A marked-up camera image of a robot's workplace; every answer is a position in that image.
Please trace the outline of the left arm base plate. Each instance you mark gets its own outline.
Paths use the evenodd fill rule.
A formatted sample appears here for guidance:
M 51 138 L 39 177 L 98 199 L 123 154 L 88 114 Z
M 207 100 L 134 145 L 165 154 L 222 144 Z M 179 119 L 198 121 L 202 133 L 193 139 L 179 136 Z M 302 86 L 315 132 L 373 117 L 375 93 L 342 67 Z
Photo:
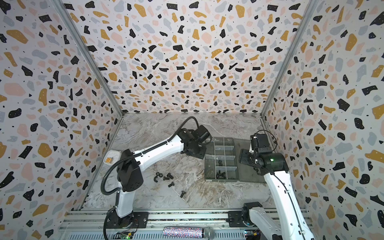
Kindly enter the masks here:
M 106 229 L 145 229 L 149 219 L 148 212 L 132 212 L 120 218 L 116 211 L 106 215 Z

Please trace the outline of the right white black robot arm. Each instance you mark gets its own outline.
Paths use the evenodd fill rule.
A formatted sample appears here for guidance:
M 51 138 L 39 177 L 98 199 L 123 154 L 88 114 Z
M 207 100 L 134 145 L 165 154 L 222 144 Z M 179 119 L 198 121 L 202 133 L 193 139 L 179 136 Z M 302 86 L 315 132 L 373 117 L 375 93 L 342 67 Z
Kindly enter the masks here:
M 253 239 L 313 240 L 315 236 L 298 204 L 285 157 L 274 152 L 266 134 L 256 132 L 250 136 L 250 141 L 250 147 L 240 151 L 240 163 L 253 167 L 264 178 L 279 216 L 279 222 L 275 222 L 259 202 L 244 204 L 244 224 L 259 229 Z

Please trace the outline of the grey compartment organizer box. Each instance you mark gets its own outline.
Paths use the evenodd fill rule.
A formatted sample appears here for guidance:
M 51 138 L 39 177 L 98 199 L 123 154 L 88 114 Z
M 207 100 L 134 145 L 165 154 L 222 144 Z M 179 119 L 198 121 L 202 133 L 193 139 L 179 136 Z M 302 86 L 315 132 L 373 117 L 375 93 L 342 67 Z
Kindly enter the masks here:
M 258 171 L 251 166 L 240 164 L 239 155 L 241 149 L 250 146 L 249 140 L 234 138 L 213 138 L 207 144 L 205 154 L 205 170 L 204 179 L 207 182 L 244 182 L 244 183 L 260 183 L 266 181 L 264 177 L 258 175 Z M 226 172 L 227 178 L 216 179 L 218 171 Z

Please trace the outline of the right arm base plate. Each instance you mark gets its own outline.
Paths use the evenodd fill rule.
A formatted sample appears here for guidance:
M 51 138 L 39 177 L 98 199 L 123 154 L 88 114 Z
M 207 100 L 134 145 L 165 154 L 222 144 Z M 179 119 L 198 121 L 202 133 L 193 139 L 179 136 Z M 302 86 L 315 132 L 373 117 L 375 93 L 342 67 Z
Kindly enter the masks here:
M 249 221 L 246 221 L 241 211 L 229 211 L 226 222 L 230 228 L 251 228 L 255 225 Z

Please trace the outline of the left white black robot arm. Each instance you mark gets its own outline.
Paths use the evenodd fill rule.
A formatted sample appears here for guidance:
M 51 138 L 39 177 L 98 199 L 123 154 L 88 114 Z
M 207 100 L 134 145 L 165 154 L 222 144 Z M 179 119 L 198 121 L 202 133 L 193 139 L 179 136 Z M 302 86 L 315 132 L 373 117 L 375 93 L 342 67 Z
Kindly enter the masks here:
M 203 125 L 195 130 L 181 128 L 158 144 L 135 151 L 126 158 L 121 157 L 124 162 L 117 165 L 117 216 L 125 218 L 132 215 L 135 193 L 144 183 L 142 172 L 176 153 L 203 159 L 211 139 L 212 135 Z

